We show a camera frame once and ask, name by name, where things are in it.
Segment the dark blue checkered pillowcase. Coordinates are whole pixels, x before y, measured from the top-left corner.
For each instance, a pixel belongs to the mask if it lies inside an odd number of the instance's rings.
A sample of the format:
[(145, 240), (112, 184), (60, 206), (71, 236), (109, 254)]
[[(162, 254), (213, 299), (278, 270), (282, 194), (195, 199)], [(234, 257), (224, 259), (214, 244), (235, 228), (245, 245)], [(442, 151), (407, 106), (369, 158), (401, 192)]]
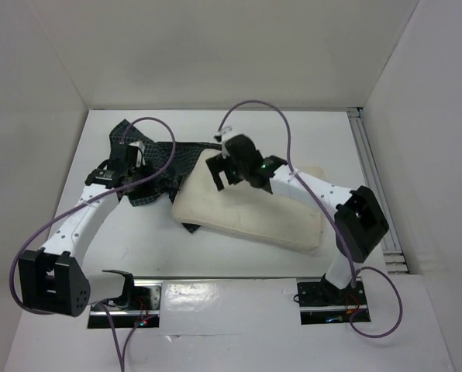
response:
[(157, 178), (141, 185), (143, 189), (134, 195), (129, 195), (129, 203), (133, 207), (153, 204), (159, 197), (166, 195), (171, 202), (175, 198), (186, 177), (193, 171), (198, 158), (204, 150), (218, 150), (219, 145), (206, 142), (155, 142), (143, 135), (138, 129), (129, 130), (126, 141), (143, 144), (143, 160), (148, 163), (153, 174), (171, 160), (168, 168)]

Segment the cream white pillow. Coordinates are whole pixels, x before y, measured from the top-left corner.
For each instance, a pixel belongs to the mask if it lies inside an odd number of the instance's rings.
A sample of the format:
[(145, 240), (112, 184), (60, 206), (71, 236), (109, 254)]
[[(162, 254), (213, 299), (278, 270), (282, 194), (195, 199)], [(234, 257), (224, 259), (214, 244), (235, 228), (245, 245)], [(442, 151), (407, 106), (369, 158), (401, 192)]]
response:
[(202, 151), (176, 195), (174, 220), (300, 253), (321, 246), (323, 214), (315, 206), (271, 195), (246, 182), (218, 191), (205, 163), (218, 153)]

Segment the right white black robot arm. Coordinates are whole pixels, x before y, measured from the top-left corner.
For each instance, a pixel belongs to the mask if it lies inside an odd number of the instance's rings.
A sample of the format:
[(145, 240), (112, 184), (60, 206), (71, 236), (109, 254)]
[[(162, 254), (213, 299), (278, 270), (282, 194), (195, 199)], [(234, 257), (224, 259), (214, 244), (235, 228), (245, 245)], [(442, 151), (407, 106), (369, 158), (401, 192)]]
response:
[(360, 186), (353, 190), (330, 184), (289, 165), (276, 156), (263, 157), (253, 141), (232, 131), (220, 131), (215, 140), (221, 153), (206, 161), (218, 191), (242, 181), (272, 195), (315, 206), (332, 223), (335, 255), (320, 279), (317, 295), (326, 304), (340, 303), (348, 294), (353, 276), (389, 230), (389, 224), (374, 192)]

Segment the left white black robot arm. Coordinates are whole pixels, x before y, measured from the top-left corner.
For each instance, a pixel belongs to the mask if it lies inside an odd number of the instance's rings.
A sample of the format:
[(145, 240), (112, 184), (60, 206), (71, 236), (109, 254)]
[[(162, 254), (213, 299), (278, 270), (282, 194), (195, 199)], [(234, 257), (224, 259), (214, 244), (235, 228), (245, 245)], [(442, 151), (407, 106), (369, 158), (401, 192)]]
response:
[(143, 158), (140, 141), (115, 144), (95, 168), (73, 211), (38, 249), (17, 260), (23, 307), (33, 313), (79, 316), (88, 305), (112, 303), (129, 308), (136, 300), (134, 278), (122, 270), (85, 274), (82, 265), (93, 239), (109, 214), (128, 196), (153, 190), (152, 164)]

